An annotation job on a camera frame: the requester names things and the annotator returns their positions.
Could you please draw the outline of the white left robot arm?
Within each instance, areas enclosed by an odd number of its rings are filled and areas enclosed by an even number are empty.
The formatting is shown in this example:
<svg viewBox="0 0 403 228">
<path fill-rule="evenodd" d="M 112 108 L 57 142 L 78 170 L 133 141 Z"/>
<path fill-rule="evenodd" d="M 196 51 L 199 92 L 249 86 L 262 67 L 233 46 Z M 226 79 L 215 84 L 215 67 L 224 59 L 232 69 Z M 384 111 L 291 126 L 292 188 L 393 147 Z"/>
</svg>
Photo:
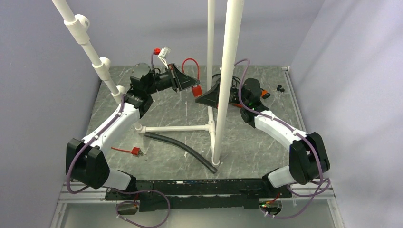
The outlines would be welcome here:
<svg viewBox="0 0 403 228">
<path fill-rule="evenodd" d="M 68 191 L 79 193 L 70 187 L 70 181 L 74 179 L 86 188 L 116 189 L 122 198 L 133 198 L 137 191 L 136 178 L 129 173 L 111 169 L 105 152 L 146 114 L 153 103 L 152 94 L 166 89 L 178 92 L 199 84 L 199 79 L 182 73 L 174 63 L 168 64 L 163 72 L 147 63 L 136 64 L 130 76 L 130 88 L 119 96 L 116 110 L 92 133 L 81 140 L 73 138 L 67 144 Z"/>
</svg>

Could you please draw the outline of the small black key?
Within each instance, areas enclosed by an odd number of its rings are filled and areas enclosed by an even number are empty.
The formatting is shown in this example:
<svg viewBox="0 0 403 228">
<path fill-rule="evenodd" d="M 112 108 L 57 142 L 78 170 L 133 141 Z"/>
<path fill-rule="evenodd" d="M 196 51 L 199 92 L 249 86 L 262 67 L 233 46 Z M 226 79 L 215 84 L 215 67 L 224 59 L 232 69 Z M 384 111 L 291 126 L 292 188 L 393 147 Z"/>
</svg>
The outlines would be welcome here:
<svg viewBox="0 0 403 228">
<path fill-rule="evenodd" d="M 284 93 L 285 92 L 285 88 L 282 85 L 278 85 L 276 87 L 275 90 L 273 90 L 274 92 L 279 92 L 279 93 Z"/>
</svg>

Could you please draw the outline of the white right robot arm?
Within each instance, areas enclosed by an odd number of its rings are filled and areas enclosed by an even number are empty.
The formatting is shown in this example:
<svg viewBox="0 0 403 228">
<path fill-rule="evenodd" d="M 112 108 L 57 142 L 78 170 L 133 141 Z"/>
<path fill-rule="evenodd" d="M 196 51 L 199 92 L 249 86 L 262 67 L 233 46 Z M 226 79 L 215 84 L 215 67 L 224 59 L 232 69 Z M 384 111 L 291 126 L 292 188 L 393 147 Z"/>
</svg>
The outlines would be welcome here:
<svg viewBox="0 0 403 228">
<path fill-rule="evenodd" d="M 298 183 L 305 185 L 321 178 L 330 169 L 330 162 L 322 137 L 306 133 L 279 119 L 262 101 L 265 93 L 260 82 L 246 79 L 239 89 L 230 89 L 229 104 L 240 108 L 240 115 L 251 127 L 267 133 L 289 152 L 289 164 L 265 174 L 262 192 L 274 197 L 280 187 Z"/>
</svg>

